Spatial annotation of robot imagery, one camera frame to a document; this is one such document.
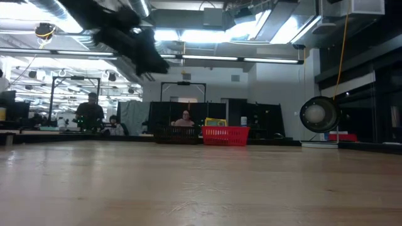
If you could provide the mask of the black partition panels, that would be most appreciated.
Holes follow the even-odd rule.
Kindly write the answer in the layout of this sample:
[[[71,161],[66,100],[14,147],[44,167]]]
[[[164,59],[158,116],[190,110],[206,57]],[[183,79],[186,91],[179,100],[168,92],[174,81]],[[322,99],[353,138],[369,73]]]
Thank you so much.
[[[170,126],[173,121],[182,118],[185,110],[189,112],[190,120],[195,126],[203,126],[207,117],[226,118],[226,105],[222,103],[152,102],[149,108],[148,133],[153,134],[158,127]]]

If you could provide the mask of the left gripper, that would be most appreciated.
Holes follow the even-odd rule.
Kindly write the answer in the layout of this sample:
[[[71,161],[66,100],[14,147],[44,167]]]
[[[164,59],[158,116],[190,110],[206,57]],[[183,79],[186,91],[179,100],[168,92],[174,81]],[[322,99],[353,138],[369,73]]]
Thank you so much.
[[[131,29],[140,22],[141,18],[132,9],[102,12],[94,21],[95,28],[99,30],[93,35],[93,39],[96,44],[103,43],[128,58],[135,57],[137,47],[135,66],[138,77],[144,73],[167,74],[170,66],[155,48],[154,31],[140,32],[136,46]]]

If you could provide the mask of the red plastic basket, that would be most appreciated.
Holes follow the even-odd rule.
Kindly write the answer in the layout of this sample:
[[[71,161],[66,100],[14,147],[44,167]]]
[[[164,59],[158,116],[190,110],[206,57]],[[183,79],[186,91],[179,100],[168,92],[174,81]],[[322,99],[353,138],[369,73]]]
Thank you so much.
[[[203,126],[203,142],[212,146],[245,146],[249,130],[249,127]]]

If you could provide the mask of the black aluminium table frame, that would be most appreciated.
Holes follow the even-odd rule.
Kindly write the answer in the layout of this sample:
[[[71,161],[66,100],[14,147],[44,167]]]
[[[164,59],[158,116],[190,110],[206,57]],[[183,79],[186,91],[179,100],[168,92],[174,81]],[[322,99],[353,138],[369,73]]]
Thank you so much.
[[[152,137],[143,136],[98,136],[84,134],[13,134],[10,132],[0,133],[0,146],[5,146],[8,137],[12,138],[12,144],[23,143],[50,143],[67,141],[125,141],[125,142],[153,142]],[[284,139],[257,140],[249,139],[248,145],[260,146],[301,146],[299,141]],[[375,144],[375,143],[339,143],[340,149],[351,149],[356,151],[367,151],[373,153],[397,154],[402,156],[402,144]]]

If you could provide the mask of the low black station frame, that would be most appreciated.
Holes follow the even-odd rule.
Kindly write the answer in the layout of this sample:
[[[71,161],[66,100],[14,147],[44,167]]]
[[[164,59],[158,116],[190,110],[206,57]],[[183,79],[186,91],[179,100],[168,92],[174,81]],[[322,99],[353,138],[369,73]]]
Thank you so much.
[[[169,85],[179,85],[179,86],[190,86],[190,85],[195,85],[195,86],[203,86],[204,90],[201,91],[204,95],[204,102],[207,102],[207,98],[206,98],[206,94],[207,94],[207,84],[206,83],[194,83],[194,82],[186,82],[186,81],[181,81],[181,82],[161,82],[160,83],[160,102],[163,101],[163,93],[167,90],[163,89],[163,86],[165,84],[169,84]]]

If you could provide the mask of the grey curtain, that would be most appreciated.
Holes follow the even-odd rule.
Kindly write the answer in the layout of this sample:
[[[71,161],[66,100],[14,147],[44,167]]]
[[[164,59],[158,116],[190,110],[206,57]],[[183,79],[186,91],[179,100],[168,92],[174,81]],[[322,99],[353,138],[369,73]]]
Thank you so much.
[[[146,130],[144,122],[149,117],[149,102],[130,100],[119,102],[117,115],[120,117],[121,124],[124,124],[130,136],[138,136]]]

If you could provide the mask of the dark cabinet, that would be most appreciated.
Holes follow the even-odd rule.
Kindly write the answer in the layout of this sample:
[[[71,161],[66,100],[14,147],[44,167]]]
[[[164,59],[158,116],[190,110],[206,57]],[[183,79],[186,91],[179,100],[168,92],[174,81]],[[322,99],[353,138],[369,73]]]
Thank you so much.
[[[242,126],[246,118],[249,139],[284,139],[286,137],[281,106],[248,103],[246,99],[229,99],[227,102],[229,126]]]

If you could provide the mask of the cylindrical spotlight lamp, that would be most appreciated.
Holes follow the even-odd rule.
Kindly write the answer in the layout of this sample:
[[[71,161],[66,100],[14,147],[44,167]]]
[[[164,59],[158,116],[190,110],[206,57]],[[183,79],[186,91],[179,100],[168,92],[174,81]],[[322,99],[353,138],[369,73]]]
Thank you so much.
[[[339,125],[341,110],[333,98],[317,96],[304,103],[299,117],[309,131],[326,133]]]

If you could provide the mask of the dark monitor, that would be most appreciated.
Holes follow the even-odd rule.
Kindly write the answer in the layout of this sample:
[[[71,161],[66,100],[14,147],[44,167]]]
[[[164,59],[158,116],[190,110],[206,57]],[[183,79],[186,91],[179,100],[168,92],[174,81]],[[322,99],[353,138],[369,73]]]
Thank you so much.
[[[30,103],[17,102],[16,91],[0,92],[0,107],[5,107],[6,120],[5,121],[18,121],[22,118],[28,118]]]

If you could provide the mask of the white round lamp base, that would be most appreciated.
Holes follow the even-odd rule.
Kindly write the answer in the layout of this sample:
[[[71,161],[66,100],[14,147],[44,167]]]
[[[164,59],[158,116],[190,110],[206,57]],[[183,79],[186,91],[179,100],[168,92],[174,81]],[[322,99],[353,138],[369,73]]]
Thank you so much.
[[[319,148],[319,149],[338,149],[338,143],[332,142],[301,142],[300,143],[304,148]]]

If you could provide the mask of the black plastic basket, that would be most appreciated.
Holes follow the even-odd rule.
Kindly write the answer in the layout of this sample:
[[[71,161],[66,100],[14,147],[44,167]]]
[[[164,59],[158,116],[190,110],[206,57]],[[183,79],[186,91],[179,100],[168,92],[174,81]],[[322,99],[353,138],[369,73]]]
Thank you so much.
[[[160,126],[153,135],[158,144],[197,144],[199,134],[199,127]]]

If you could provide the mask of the red box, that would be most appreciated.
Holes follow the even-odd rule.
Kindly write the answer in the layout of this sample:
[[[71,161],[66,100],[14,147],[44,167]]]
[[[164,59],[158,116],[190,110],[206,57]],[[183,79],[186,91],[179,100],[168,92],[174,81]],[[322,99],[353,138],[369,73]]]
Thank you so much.
[[[355,134],[329,134],[329,141],[342,141],[342,142],[358,142]]]

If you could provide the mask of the person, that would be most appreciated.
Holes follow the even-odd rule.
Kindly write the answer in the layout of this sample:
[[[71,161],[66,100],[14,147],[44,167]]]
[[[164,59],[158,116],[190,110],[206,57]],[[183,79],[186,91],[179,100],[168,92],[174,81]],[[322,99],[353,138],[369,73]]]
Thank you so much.
[[[101,128],[104,111],[97,103],[97,98],[96,93],[89,93],[88,101],[81,103],[75,112],[75,120],[81,131],[94,131]]]
[[[125,136],[127,133],[123,125],[117,120],[117,116],[111,115],[109,125],[104,128],[104,134],[109,136]]]
[[[178,119],[177,121],[173,121],[171,123],[173,126],[183,126],[183,127],[192,127],[195,123],[190,118],[189,111],[183,111],[182,118]]]

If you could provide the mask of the yellow green crayon box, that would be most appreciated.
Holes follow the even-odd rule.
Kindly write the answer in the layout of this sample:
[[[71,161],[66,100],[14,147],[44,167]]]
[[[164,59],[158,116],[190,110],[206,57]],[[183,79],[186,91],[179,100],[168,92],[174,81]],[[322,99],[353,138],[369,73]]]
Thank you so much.
[[[220,126],[220,127],[225,127],[227,126],[227,120],[226,119],[215,119],[215,118],[209,118],[207,117],[205,119],[205,126]]]

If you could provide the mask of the long ceiling light bar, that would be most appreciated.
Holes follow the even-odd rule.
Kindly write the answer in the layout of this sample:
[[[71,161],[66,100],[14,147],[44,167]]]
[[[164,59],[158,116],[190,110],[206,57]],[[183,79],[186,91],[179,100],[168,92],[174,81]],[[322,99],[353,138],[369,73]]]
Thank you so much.
[[[53,57],[53,58],[88,58],[89,60],[117,60],[122,55],[114,52],[98,51],[73,51],[73,50],[44,50],[31,48],[0,48],[2,56],[22,56],[22,57]],[[304,60],[292,60],[282,58],[250,58],[234,56],[203,56],[203,55],[182,55],[182,54],[162,54],[164,59],[174,60],[209,60],[225,62],[247,62],[247,63],[276,63],[287,65],[301,65]]]

